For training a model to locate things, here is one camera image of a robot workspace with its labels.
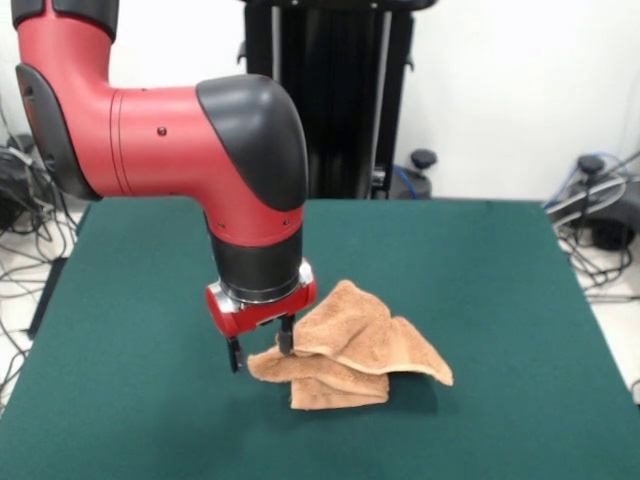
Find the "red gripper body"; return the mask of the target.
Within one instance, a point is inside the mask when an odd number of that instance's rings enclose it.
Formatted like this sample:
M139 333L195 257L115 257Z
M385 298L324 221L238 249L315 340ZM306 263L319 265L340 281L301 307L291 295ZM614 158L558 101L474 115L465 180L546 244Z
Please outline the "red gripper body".
M303 259L296 287L276 301L257 304L241 302L225 293L220 281L205 288L205 297L218 331L223 336L239 336L283 315L296 315L312 305L317 298L317 283L310 263Z

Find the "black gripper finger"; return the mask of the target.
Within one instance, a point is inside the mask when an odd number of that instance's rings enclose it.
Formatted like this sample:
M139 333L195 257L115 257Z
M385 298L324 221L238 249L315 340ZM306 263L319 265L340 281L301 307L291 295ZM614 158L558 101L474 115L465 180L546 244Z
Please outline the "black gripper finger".
M282 355L290 355L294 349L294 315L283 315L279 318L278 345Z
M227 339L228 355L231 371L236 374L246 369L246 356L237 337Z

